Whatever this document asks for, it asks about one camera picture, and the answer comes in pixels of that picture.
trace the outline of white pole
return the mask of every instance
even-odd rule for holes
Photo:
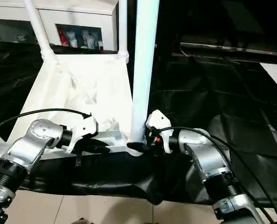
[[[131,142],[144,142],[159,0],[138,0]]]
[[[43,60],[48,56],[54,56],[53,50],[49,46],[49,42],[47,36],[45,34],[43,25],[41,20],[39,19],[39,15],[37,10],[35,9],[32,0],[24,0],[25,8],[28,11],[28,15],[30,17],[30,21],[35,32],[36,38],[41,48],[41,55]]]
[[[129,61],[127,51],[127,0],[119,0],[119,51],[118,58]]]

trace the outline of black tarp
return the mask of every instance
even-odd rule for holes
[[[85,52],[53,48],[56,53]],[[20,112],[41,64],[37,46],[0,44],[0,121]],[[155,60],[149,112],[155,109],[173,126],[204,128],[234,145],[277,202],[277,85],[259,63],[192,57],[173,57],[166,63]],[[13,125],[0,129],[0,135],[7,138]],[[270,206],[232,154],[231,161],[244,186]],[[181,154],[92,155],[82,158],[80,168],[75,168],[75,158],[40,161],[21,188],[139,197],[153,204],[210,203],[189,158]]]

